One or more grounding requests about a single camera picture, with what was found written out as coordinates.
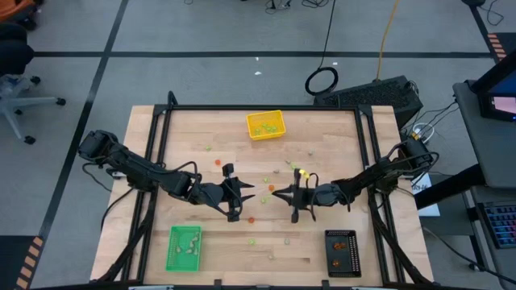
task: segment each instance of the black metal frame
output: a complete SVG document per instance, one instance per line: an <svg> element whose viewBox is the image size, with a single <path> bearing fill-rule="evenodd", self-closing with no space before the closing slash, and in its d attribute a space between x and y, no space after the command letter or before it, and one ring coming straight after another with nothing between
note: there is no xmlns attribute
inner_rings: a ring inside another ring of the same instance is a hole
<svg viewBox="0 0 516 290"><path fill-rule="evenodd" d="M355 115L355 121L356 121L356 130L358 134L358 142L360 147L360 154L362 158L362 163L364 165L364 168L369 166L368 161L368 153L367 153L367 147L364 137L364 128L362 125L362 118L361 114L363 113L368 121L368 128L369 128L369 134L371 135L371 142L372 142L372 149L374 153L375 160L378 160L381 158L380 148L377 140L376 135L376 128L374 125L374 120L372 117L372 108L371 106L338 106L338 107L325 107L325 106L275 106L275 105L178 105L176 98L173 96L172 92L169 93L169 103L167 105L155 105L154 110L152 113L152 121L151 121L151 127L149 131L149 137L148 137L148 143L145 151L145 158L150 160L152 158L152 148L154 146L154 142L156 141L156 132L157 132L157 124L158 119L160 116L164 113L164 123L162 128L162 133L160 137L160 146L158 150L158 156L157 156L157 163L162 163L164 159L164 151L166 148L167 138L169 135L169 125L170 125L170 119L172 115L173 110L338 110L338 111L352 111ZM374 196L375 189L373 187L368 188L368 193L371 196ZM152 233L152 222L154 220L154 213L156 209L156 199L157 199L157 193L158 189L153 190L150 192L150 198L149 198L149 206L148 206L148 212L146 214L150 214L152 219L150 222L149 227L145 231L143 235L143 243L142 243L142 249L141 249L141 256L139 259L138 269L137 269L137 276L136 281L140 284L143 284L144 282L144 276L145 276L145 270L147 266L147 260L148 260L148 248ZM139 227L139 221L141 219L141 213L142 213L142 206L144 203L144 196L146 193L138 192L138 197L136 198L135 203L135 209L133 213L133 218L131 222L131 231L129 234L129 240L134 238L136 229ZM393 235L394 239L396 238L396 230L393 220L393 214L391 209L391 204L389 201L389 198L386 196L383 196L384 198L384 211L385 211L385 221L388 226L389 232ZM374 230L375 234L375 240L377 244L377 255L378 255L378 263L380 267L381 272L381 279L382 283L385 286L386 284L393 284L392 281L390 281L389 278L389 270L387 265L387 260L385 257L385 248L384 248L384 239L381 236L381 233L378 230ZM404 284L406 282L405 276L404 276L404 270L401 265L401 263L398 261L397 257L393 254L393 260L396 270L396 277L397 282L396 284ZM132 258L131 255L128 257L127 261L125 262L123 266L123 272L121 275L121 281L128 281L129 273L131 270L131 264L132 264ZM217 284L220 285L220 280L216 280L214 282L214 286L217 287ZM195 287L210 287L210 285L204 285L204 286L191 286L193 288ZM322 281L322 287L323 288L337 288L337 287L330 287L327 280ZM320 287L303 287L303 288L320 288Z"/></svg>

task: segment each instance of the small green object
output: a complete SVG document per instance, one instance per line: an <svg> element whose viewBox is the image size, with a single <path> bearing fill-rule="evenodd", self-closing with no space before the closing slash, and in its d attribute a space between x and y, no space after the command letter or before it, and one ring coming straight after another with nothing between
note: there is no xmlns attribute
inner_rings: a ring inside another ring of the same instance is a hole
<svg viewBox="0 0 516 290"><path fill-rule="evenodd" d="M194 242L193 248L190 248L190 243L196 237L198 242ZM165 270L176 272L199 271L201 256L196 253L201 253L201 241L200 226L173 226L170 229L169 252ZM179 252L178 248L188 250Z"/></svg>

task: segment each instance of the wooden table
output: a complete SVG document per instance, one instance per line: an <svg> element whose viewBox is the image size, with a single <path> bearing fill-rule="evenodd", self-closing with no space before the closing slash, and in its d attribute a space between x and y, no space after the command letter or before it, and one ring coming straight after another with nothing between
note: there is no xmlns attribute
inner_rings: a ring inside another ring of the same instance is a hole
<svg viewBox="0 0 516 290"><path fill-rule="evenodd" d="M148 254L146 284L212 285L222 279L225 285L318 286L330 280L331 286L378 286L381 275L376 243L367 206L367 193L352 203L352 211L343 206L315 208L317 222L307 212L301 212L299 223L290 223L291 209L270 195L268 186L287 187L293 181L293 170L285 163L291 160L308 172L317 172L321 184L351 177L363 170L357 141L354 114L347 111L284 111L287 133L279 139L251 141L245 115L254 111L174 110L164 161L167 168L175 168L194 160L203 182L220 183L220 166L233 163L235 174L255 188L243 189L243 195L256 194L246 201L240 222L228 223L226 218L206 206L190 205L172 199L160 189L156 216ZM399 143L392 107L373 107L378 142L382 155ZM137 154L144 155L152 106L135 106L127 126L124 144ZM363 118L368 156L372 149ZM153 158L156 160L159 133ZM268 177L270 184L264 182ZM400 186L411 190L408 181ZM114 182L110 202L127 191L127 182ZM127 244L136 194L116 205L108 215L98 246L92 279L101 276ZM268 202L262 204L262 197ZM419 271L432 280L430 262L422 236L414 198L402 192L390 196L399 244ZM249 224L247 219L256 221ZM171 226L199 225L202 227L201 268L195 273L165 271ZM361 278L328 279L324 230L355 230L359 244ZM256 245L248 244L254 238ZM285 245L285 238L290 244ZM385 244L390 279L395 280L392 252ZM131 277L135 277L140 249L135 250Z"/></svg>

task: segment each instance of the yellow basket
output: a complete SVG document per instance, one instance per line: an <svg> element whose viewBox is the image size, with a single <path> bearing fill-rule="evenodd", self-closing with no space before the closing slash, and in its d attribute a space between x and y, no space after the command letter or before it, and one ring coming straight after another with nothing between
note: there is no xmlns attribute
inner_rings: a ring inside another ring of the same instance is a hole
<svg viewBox="0 0 516 290"><path fill-rule="evenodd" d="M255 141L281 137L287 131L280 110L249 114L246 119L249 137Z"/></svg>

